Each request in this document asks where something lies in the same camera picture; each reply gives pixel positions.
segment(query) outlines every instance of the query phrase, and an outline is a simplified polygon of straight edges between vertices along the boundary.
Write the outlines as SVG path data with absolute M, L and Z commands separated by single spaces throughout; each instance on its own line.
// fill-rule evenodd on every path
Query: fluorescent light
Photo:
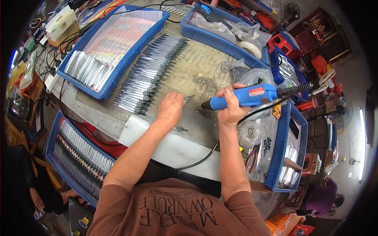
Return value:
M 13 63 L 14 63 L 14 59 L 16 59 L 18 53 L 19 53 L 19 52 L 18 52 L 17 50 L 15 50 L 15 51 L 13 52 L 13 57 L 12 57 L 11 67 L 9 68 L 9 70 L 12 69 L 12 65 L 13 65 Z
M 365 154 L 366 154 L 366 130 L 365 130 L 365 119 L 364 119 L 364 113 L 362 112 L 362 107 L 359 107 L 359 116 L 361 119 L 361 128 L 362 128 L 362 137 L 363 137 L 363 151 L 362 151 L 362 158 L 361 163 L 359 164 L 360 170 L 359 170 L 359 182 L 361 183 L 362 180 L 362 174 L 364 173 L 364 166 L 365 166 Z

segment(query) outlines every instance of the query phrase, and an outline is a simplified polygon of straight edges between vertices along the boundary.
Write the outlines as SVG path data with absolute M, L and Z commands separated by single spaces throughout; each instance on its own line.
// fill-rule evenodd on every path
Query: red-handled pliers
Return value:
M 247 160 L 245 161 L 245 169 L 247 169 L 249 162 L 250 162 L 250 160 L 253 156 L 253 163 L 251 165 L 251 169 L 249 170 L 249 174 L 252 174 L 253 170 L 255 169 L 255 165 L 256 165 L 256 162 L 257 162 L 257 155 L 259 153 L 259 148 L 260 148 L 260 144 L 255 145 L 252 149 L 252 152 L 249 154 Z

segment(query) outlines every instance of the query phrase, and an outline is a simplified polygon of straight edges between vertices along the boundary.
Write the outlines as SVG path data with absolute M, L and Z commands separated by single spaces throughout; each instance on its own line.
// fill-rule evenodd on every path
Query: electric screwdriver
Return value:
M 285 95 L 293 95 L 313 87 L 313 84 L 306 83 L 292 88 L 276 89 L 270 84 L 258 84 L 234 90 L 235 96 L 239 100 L 240 106 L 256 107 L 266 103 L 273 102 Z M 227 107 L 225 97 L 212 97 L 210 100 L 202 103 L 201 107 L 206 110 L 222 110 Z

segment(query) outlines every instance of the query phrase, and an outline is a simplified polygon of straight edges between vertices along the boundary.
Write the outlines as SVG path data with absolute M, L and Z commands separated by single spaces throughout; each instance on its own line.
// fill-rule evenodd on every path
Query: purple shirt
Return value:
M 307 199 L 306 210 L 317 210 L 314 215 L 322 216 L 327 214 L 336 199 L 337 184 L 329 179 L 327 186 L 316 185 Z

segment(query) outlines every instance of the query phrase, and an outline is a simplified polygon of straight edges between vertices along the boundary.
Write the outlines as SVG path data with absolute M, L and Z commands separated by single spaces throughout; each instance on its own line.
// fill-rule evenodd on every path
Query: brown t-shirt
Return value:
M 88 236 L 105 235 L 267 235 L 268 227 L 250 192 L 225 204 L 193 184 L 169 178 L 134 187 L 104 186 Z

